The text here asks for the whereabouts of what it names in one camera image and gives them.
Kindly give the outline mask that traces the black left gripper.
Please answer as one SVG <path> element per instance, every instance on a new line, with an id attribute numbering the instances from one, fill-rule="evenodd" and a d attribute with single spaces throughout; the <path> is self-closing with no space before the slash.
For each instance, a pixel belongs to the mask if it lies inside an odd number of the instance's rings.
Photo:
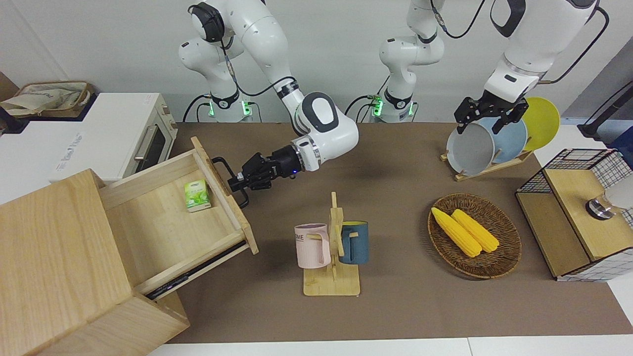
<path id="1" fill-rule="evenodd" d="M 493 124 L 493 134 L 498 134 L 505 126 L 518 123 L 529 104 L 521 97 L 515 103 L 510 103 L 489 91 L 484 91 L 478 100 L 464 98 L 454 111 L 457 123 L 457 133 L 462 134 L 471 120 L 484 117 L 499 117 Z"/>

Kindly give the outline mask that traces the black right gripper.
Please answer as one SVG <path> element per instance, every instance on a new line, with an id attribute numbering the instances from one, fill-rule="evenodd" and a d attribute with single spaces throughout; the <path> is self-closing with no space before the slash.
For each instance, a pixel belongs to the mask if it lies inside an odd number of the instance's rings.
<path id="1" fill-rule="evenodd" d="M 228 185 L 232 192 L 250 189 L 251 191 L 271 189 L 271 181 L 281 177 L 289 178 L 301 171 L 301 160 L 297 150 L 293 145 L 287 145 L 274 151 L 270 156 L 263 156 L 262 153 L 255 153 L 242 165 L 242 175 L 250 176 L 229 178 Z"/>

